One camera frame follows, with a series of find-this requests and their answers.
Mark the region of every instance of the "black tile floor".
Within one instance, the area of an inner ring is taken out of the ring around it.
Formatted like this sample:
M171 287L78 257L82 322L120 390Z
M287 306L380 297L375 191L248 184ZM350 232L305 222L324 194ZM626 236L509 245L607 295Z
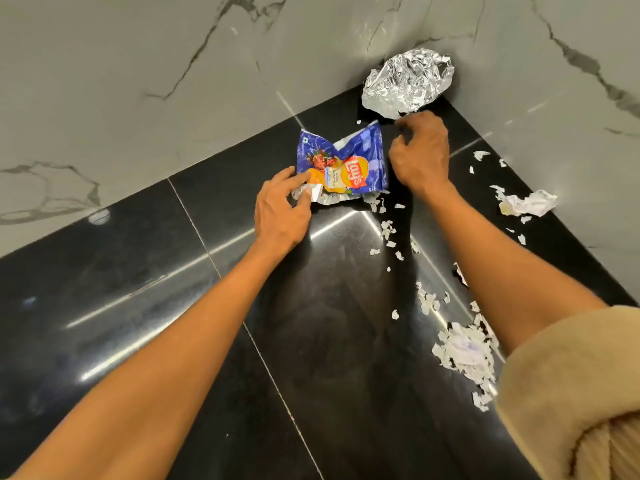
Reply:
M338 140L376 117L359 96L352 89L298 120ZM449 128L451 179L476 209L608 303L635 304L553 214L525 225L502 216L488 186L528 187L496 154L473 158L491 148L445 99L429 109ZM0 477L241 258L262 182L295 161L298 120L0 259ZM388 148L398 133L382 123ZM471 298L428 209L393 176L390 190L384 215L361 201L313 209L307 238L254 303L169 478L536 478L494 409L475 408L473 384L431 355L446 322L472 319ZM383 219L397 229L393 252L380 246ZM425 317L416 281L448 291L451 303Z

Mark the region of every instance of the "marble wall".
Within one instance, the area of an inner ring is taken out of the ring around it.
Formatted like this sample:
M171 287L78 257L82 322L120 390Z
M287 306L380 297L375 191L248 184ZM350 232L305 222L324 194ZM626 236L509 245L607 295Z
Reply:
M530 186L559 195L560 218L638 298L638 7L640 0L2 0L0 255L423 45L452 55L456 108Z

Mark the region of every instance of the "forearm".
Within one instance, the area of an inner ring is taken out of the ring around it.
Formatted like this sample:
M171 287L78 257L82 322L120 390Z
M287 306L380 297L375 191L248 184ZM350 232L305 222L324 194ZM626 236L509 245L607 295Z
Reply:
M71 411L15 478L162 480L279 258L254 246Z
M421 192L469 288L510 353L544 327L606 305L580 283L509 239L448 185Z

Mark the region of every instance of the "blue lay's chip packet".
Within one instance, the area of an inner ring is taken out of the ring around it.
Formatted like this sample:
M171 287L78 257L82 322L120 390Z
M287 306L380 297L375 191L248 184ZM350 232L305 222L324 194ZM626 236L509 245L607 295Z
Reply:
M313 201L325 205L386 190L380 123L374 121L335 144L301 130L296 170L311 174Z

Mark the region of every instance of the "beige sleeve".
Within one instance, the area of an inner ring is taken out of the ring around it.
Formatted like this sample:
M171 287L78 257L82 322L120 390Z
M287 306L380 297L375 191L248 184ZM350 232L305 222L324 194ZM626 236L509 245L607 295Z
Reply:
M508 358L497 410L545 480L640 478L640 309L537 333Z

